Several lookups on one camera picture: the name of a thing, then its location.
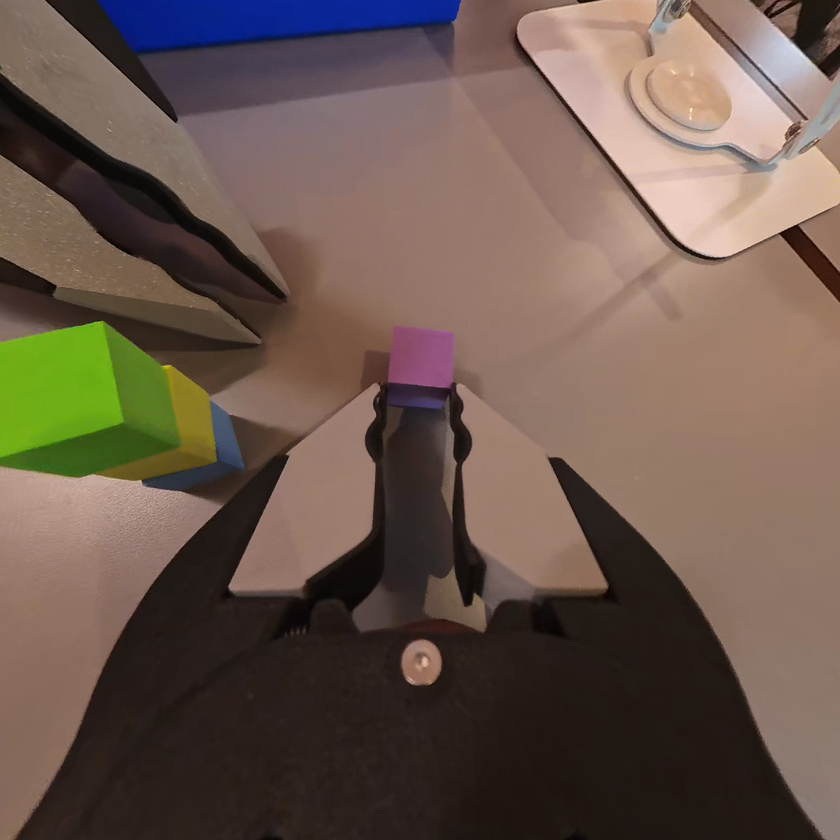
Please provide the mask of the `blue plastic bin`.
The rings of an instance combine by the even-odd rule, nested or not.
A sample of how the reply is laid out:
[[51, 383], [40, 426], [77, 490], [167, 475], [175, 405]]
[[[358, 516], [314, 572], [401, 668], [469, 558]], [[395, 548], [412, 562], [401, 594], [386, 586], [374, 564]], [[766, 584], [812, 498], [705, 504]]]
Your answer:
[[448, 25], [460, 1], [100, 1], [138, 53]]

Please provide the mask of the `blue foam cube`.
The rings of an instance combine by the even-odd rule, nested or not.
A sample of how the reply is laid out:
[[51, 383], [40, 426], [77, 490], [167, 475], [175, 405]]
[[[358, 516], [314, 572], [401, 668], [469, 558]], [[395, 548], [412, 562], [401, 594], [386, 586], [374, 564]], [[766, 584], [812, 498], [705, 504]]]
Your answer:
[[209, 465], [143, 479], [142, 484], [145, 487], [176, 491], [192, 490], [245, 469], [231, 416], [213, 400], [210, 401], [210, 405], [216, 460]]

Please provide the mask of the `green foam cube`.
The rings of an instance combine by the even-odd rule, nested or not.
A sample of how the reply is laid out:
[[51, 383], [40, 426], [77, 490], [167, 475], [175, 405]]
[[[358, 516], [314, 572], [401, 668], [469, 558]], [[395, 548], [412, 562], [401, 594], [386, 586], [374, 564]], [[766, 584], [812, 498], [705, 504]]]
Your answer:
[[105, 322], [1, 345], [1, 465], [84, 477], [178, 449], [155, 359]]

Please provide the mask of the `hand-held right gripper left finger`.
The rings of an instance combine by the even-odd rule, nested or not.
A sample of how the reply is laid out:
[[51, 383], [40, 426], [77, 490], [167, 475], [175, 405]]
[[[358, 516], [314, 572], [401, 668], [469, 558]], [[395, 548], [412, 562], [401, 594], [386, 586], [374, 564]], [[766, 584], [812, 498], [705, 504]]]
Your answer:
[[237, 596], [359, 606], [384, 570], [386, 386], [293, 447], [229, 583]]

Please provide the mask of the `purple foam cube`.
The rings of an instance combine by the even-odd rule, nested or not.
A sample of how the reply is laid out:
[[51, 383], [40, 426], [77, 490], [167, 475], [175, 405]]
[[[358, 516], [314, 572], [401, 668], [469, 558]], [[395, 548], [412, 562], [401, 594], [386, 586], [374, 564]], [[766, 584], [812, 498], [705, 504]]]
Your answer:
[[455, 334], [395, 326], [388, 366], [389, 406], [441, 410], [455, 378]]

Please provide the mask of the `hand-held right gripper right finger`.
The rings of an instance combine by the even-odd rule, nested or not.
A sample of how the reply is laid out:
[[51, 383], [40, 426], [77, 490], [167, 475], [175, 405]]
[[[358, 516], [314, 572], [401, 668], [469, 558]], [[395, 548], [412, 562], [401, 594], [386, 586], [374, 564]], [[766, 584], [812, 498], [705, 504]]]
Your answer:
[[606, 578], [544, 450], [452, 384], [455, 577], [465, 605], [602, 595]]

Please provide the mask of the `yellow foam cube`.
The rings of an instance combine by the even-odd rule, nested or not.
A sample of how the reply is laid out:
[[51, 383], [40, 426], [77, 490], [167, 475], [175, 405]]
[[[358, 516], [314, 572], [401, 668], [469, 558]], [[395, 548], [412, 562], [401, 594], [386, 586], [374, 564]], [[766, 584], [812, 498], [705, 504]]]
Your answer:
[[211, 402], [204, 389], [172, 365], [163, 366], [180, 444], [162, 454], [140, 458], [98, 474], [121, 480], [151, 480], [217, 461]]

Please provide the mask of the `white document stand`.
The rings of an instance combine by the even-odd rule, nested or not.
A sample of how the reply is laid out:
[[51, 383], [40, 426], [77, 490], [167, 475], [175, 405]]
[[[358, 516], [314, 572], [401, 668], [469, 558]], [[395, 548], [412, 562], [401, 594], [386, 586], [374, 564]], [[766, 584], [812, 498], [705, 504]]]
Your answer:
[[[654, 219], [696, 256], [724, 259], [838, 206], [838, 169], [679, 2], [608, 1], [525, 14], [519, 45]], [[685, 61], [725, 88], [729, 119], [700, 131], [648, 94]]]

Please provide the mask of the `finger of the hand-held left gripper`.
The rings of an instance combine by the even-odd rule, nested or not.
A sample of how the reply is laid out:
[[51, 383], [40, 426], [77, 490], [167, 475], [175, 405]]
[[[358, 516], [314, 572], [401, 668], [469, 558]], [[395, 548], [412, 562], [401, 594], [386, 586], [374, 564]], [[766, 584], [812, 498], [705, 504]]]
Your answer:
[[57, 300], [210, 340], [262, 343], [215, 300], [109, 243], [67, 200], [5, 158], [1, 257]]
[[201, 151], [47, 1], [1, 2], [2, 101], [105, 178], [139, 192], [264, 296], [286, 282]]

